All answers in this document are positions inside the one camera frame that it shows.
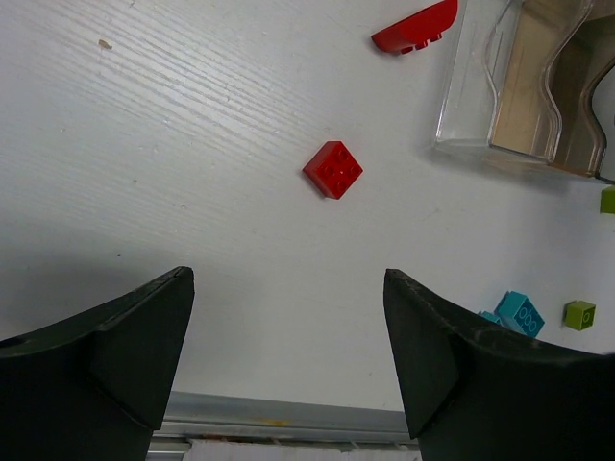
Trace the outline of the red square lego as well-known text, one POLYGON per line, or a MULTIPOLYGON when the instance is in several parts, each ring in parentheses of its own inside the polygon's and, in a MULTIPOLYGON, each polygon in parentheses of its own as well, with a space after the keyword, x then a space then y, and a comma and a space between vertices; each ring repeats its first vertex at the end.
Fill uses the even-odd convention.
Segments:
POLYGON ((304 166, 303 173, 324 197, 339 200, 363 169, 341 141, 327 141, 304 166))

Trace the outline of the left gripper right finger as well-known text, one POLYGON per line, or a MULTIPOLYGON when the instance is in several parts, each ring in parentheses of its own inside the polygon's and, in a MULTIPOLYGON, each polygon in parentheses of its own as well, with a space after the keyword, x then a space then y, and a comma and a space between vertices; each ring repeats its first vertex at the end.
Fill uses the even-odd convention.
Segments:
POLYGON ((614 358, 552 345, 397 269, 383 308, 408 433, 426 460, 610 460, 614 358))

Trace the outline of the red curved lego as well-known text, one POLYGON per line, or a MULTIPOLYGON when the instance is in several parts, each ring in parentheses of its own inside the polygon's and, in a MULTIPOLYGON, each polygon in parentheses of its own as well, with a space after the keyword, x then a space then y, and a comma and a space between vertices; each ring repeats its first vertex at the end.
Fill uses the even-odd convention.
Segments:
POLYGON ((455 23, 457 0, 437 2, 371 35, 381 52, 404 55, 426 48, 442 38, 455 23))

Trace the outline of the cyan long lego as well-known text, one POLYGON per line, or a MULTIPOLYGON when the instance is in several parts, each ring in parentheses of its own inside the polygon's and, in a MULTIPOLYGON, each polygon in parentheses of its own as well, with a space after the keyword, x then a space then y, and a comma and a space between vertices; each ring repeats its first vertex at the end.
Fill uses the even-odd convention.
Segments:
POLYGON ((502 324, 520 334, 536 338, 545 321, 528 296, 508 291, 495 308, 502 324))

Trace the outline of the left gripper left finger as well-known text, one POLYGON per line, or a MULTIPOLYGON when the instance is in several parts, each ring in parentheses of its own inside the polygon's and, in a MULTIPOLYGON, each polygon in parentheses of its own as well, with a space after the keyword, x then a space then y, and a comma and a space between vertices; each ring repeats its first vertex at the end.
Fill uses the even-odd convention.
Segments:
POLYGON ((162 425, 193 301, 177 267, 1 343, 4 460, 143 460, 162 425))

